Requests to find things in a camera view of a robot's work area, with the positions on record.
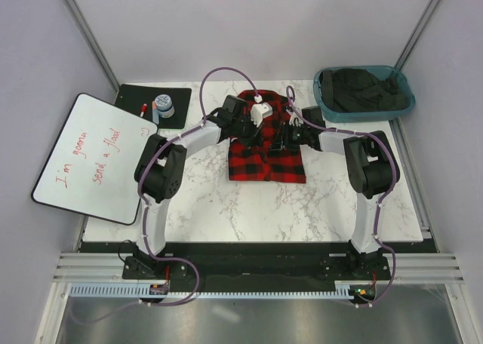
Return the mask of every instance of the plaid shirt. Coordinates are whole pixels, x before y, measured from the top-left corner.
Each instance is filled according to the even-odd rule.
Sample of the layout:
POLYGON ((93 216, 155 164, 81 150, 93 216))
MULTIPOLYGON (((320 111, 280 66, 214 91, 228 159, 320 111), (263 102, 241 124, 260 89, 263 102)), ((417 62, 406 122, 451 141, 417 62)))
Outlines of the plaid shirt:
MULTIPOLYGON (((265 180, 283 183, 305 183, 300 149, 296 152, 281 150, 270 151, 281 122, 288 123, 290 114, 286 112, 288 99, 275 91, 258 91, 264 103, 268 103, 273 114, 263 120, 261 134, 262 146, 247 147, 238 140, 230 142, 228 151, 228 172, 230 180, 265 180)), ((247 101, 248 108, 255 104, 255 93, 243 91, 238 96, 247 101)))

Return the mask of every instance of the white marble tabletop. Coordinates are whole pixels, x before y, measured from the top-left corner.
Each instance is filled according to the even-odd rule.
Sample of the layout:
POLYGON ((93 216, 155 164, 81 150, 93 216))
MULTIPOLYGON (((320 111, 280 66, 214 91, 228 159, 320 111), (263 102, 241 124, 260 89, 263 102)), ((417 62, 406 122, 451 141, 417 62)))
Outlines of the white marble tabletop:
MULTIPOLYGON (((285 95, 291 84, 300 108, 316 105, 312 81, 256 81, 259 89, 285 95)), ((192 88, 187 127, 200 120, 199 82, 141 84, 192 88)), ((222 106, 227 94, 250 89, 246 81, 214 81, 205 85, 207 112, 222 106)), ((401 162, 389 123, 334 124, 328 127, 386 132, 401 162)), ((162 135, 173 131, 160 131, 162 135)), ((228 142, 210 146, 186 161, 183 183, 173 197, 166 225, 167 241, 348 241, 355 225, 355 192, 342 155, 302 147, 307 183, 233 182, 228 180, 228 142)), ((139 217, 132 226, 90 218, 84 241, 117 242, 137 239, 139 217)), ((384 241, 422 241, 420 224, 401 169, 401 179, 386 199, 384 241)))

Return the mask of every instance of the black mat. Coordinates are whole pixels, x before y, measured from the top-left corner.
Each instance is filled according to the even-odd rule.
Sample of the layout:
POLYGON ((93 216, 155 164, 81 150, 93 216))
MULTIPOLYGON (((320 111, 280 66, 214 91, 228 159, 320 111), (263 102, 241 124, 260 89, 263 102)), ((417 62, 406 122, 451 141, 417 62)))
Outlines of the black mat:
POLYGON ((174 115, 170 118, 160 117, 158 128, 185 128, 189 98, 191 97, 191 89, 189 88, 148 88, 144 86, 123 84, 119 88, 115 105, 126 112, 140 115, 143 104, 145 103, 147 104, 148 109, 144 113, 144 118, 152 121, 152 102, 161 94, 166 94, 171 97, 174 107, 174 115))

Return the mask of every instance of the gray floor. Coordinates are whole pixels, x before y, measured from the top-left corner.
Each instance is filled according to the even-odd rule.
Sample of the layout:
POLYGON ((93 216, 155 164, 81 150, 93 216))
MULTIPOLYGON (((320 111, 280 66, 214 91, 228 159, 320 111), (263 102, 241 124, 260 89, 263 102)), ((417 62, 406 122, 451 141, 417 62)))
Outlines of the gray floor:
MULTIPOLYGON (((129 301, 71 298, 68 305, 87 321, 129 301)), ((66 317, 57 344, 461 343, 445 289, 435 285, 394 286, 372 309, 328 300, 199 299, 134 306, 84 327, 66 317)))

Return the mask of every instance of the teal basket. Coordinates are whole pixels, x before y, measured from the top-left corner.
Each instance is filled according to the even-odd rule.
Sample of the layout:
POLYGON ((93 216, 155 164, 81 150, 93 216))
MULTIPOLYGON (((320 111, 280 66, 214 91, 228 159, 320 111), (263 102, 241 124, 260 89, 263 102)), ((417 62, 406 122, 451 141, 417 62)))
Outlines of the teal basket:
POLYGON ((411 92, 408 80, 404 74, 394 69, 391 66, 341 66, 341 67, 329 67, 327 69, 322 69, 314 77, 314 95, 317 105, 320 106, 322 114, 325 119, 332 121, 333 123, 355 123, 360 121, 383 121, 383 120, 393 120, 397 117, 408 114, 416 104, 416 98, 411 92), (390 112, 335 112, 329 109, 324 104, 324 97, 322 96, 322 89, 320 84, 320 75, 325 70, 338 70, 338 69, 364 69, 371 74, 375 75, 379 80, 385 80, 391 74, 394 74, 396 81, 398 82, 399 90, 408 97, 409 106, 403 110, 392 110, 390 112))

